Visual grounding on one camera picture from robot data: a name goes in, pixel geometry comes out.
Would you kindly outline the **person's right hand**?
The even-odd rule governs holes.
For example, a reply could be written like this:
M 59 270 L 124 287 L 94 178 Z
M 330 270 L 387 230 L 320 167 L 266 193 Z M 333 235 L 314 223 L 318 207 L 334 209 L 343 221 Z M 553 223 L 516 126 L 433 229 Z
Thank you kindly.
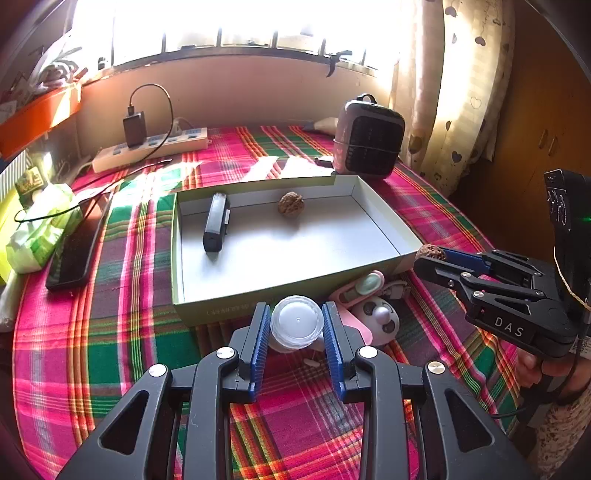
M 518 347 L 512 353 L 515 378 L 520 388 L 527 389 L 541 382 L 544 375 L 566 378 L 576 364 L 574 372 L 562 389 L 556 403 L 566 406 L 590 399 L 590 360 L 569 353 L 560 359 L 541 360 Z

